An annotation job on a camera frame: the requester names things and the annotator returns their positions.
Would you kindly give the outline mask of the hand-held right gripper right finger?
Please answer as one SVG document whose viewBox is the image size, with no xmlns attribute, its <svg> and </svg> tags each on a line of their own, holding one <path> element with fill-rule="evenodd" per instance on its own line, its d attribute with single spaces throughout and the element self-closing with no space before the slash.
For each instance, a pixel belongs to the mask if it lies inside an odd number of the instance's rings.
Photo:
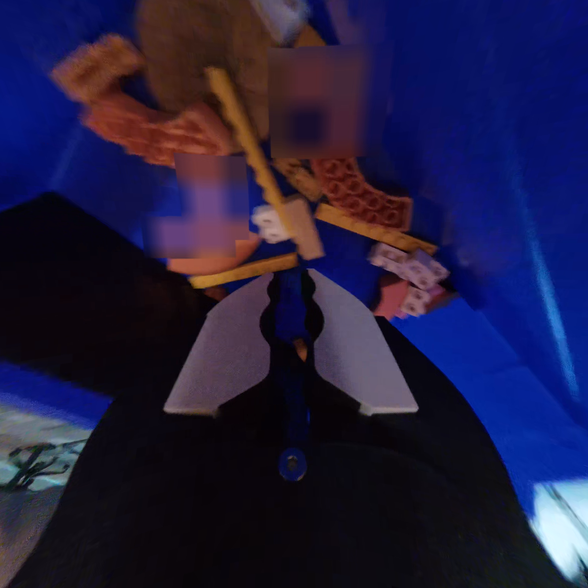
<svg viewBox="0 0 588 588">
<path fill-rule="evenodd" d="M 317 270 L 308 274 L 324 321 L 313 345 L 318 375 L 358 402 L 363 415 L 416 413 L 417 402 L 372 312 Z"/>
</svg>

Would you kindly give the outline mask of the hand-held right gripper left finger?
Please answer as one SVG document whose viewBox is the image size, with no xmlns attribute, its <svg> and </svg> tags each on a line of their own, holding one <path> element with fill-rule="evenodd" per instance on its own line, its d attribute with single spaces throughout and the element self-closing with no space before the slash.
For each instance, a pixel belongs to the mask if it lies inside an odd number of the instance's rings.
<svg viewBox="0 0 588 588">
<path fill-rule="evenodd" d="M 257 277 L 208 312 L 164 404 L 165 413 L 213 417 L 268 376 L 270 346 L 260 324 L 273 278 L 273 273 Z"/>
</svg>

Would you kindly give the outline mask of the blue plastic bin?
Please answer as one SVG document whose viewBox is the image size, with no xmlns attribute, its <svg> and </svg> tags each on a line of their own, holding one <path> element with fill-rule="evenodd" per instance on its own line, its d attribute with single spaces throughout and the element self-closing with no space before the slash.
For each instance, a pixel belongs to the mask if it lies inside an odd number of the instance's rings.
<svg viewBox="0 0 588 588">
<path fill-rule="evenodd" d="M 168 172 L 93 136 L 49 80 L 133 1 L 1 1 L 1 210 L 54 189 L 133 244 L 177 213 Z M 327 43 L 391 53 L 362 163 L 415 200 L 460 298 L 397 322 L 473 403 L 523 507 L 587 516 L 587 1 L 309 1 Z"/>
</svg>

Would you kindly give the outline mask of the pile of bricks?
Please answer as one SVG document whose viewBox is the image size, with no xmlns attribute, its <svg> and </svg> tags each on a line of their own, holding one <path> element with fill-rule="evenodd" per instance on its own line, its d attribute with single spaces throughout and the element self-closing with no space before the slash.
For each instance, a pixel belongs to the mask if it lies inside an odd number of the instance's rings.
<svg viewBox="0 0 588 588">
<path fill-rule="evenodd" d="M 236 84 L 235 100 L 250 122 L 247 141 L 269 137 L 268 50 L 275 41 L 249 1 L 139 1 L 136 26 L 140 48 L 128 39 L 108 33 L 63 58 L 51 79 L 71 100 L 83 106 L 82 123 L 103 140 L 147 164 L 175 168 L 175 155 L 231 155 L 241 146 L 240 126 L 234 131 L 222 119 L 235 121 L 236 110 L 218 101 L 209 87 L 206 69 L 228 66 Z M 274 168 L 298 188 L 309 202 L 327 198 L 316 217 L 342 229 L 364 224 L 369 237 L 391 235 L 375 249 L 405 251 L 382 268 L 396 277 L 380 280 L 374 313 L 391 317 L 387 299 L 405 281 L 413 290 L 429 293 L 423 310 L 409 307 L 409 298 L 396 316 L 426 314 L 456 295 L 449 274 L 432 282 L 401 273 L 408 258 L 424 242 L 401 237 L 409 230 L 413 202 L 404 195 L 389 195 L 371 186 L 353 157 L 313 158 L 306 168 L 301 159 L 278 158 L 263 165 Z"/>
</svg>

